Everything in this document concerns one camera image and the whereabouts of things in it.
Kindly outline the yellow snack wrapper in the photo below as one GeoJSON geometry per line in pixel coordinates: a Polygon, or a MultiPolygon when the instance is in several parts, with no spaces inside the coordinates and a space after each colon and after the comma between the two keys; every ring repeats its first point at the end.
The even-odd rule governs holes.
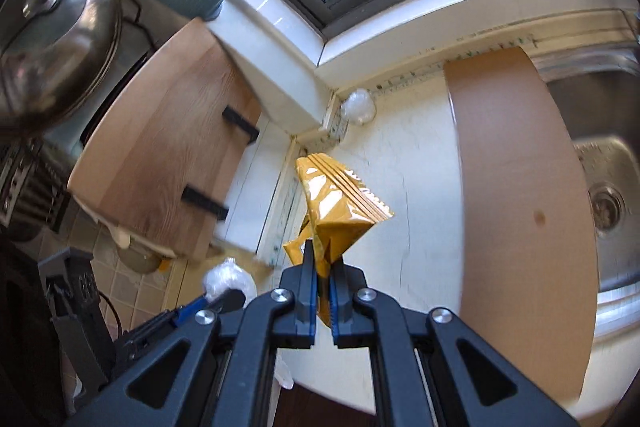
{"type": "Polygon", "coordinates": [[[298,236],[283,249],[292,265],[300,265],[305,243],[311,241],[319,279],[318,317],[329,326],[332,265],[370,228],[392,219],[394,213],[354,170],[325,153],[297,158],[296,172],[307,211],[298,236]]]}

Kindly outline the stainless steel sink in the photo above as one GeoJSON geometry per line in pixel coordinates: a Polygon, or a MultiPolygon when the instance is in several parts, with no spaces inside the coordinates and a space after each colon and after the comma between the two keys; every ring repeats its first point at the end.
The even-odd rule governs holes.
{"type": "Polygon", "coordinates": [[[639,282],[639,50],[593,46],[534,61],[584,170],[600,291],[639,282]]]}

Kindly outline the steel pot lid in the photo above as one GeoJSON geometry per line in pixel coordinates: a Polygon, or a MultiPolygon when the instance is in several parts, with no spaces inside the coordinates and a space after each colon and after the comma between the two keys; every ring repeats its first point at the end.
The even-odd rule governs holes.
{"type": "Polygon", "coordinates": [[[1,9],[1,136],[37,135],[84,103],[122,30],[120,0],[6,0],[1,9]]]}

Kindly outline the wooden cutting board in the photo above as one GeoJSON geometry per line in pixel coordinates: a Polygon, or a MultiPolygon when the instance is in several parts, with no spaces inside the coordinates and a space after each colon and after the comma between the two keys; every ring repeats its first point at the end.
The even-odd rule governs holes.
{"type": "Polygon", "coordinates": [[[67,190],[99,216],[171,248],[205,258],[216,218],[180,197],[186,184],[212,187],[231,132],[230,105],[252,124],[258,98],[206,23],[175,33],[108,109],[68,179],[67,190]]]}

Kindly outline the clear plastic bag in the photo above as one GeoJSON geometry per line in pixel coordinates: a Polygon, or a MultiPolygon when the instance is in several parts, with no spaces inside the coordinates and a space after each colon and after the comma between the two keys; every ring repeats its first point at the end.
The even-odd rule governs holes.
{"type": "Polygon", "coordinates": [[[257,286],[253,277],[241,268],[234,258],[226,258],[208,270],[202,278],[202,285],[208,303],[213,303],[226,291],[241,291],[245,298],[244,307],[257,297],[257,286]]]}

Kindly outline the small clear plastic wad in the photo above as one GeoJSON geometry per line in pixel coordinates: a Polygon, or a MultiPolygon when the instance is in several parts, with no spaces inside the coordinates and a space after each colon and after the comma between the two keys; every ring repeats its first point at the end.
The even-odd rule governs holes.
{"type": "Polygon", "coordinates": [[[366,89],[352,92],[341,105],[341,116],[349,124],[363,126],[369,124],[376,115],[376,106],[372,95],[366,89]]]}

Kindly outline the brown cardboard sheet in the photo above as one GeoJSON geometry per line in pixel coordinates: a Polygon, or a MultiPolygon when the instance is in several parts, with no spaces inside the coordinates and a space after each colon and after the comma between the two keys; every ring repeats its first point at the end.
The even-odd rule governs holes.
{"type": "Polygon", "coordinates": [[[464,208],[460,315],[556,401],[576,399],[599,288],[582,164],[519,48],[450,62],[464,208]]]}

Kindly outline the black cutting board rack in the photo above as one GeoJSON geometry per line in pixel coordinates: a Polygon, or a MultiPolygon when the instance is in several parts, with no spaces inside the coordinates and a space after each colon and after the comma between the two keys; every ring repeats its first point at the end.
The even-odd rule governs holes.
{"type": "Polygon", "coordinates": [[[223,202],[214,198],[214,195],[227,194],[235,170],[238,168],[243,148],[255,143],[260,133],[254,124],[230,105],[224,108],[221,117],[224,118],[224,121],[228,122],[228,128],[233,126],[247,134],[246,144],[239,147],[238,142],[234,139],[236,132],[232,131],[231,140],[224,144],[224,151],[219,156],[213,186],[206,188],[205,191],[201,191],[196,186],[188,183],[184,187],[180,197],[183,202],[210,213],[217,221],[226,220],[229,208],[224,205],[223,202]]]}

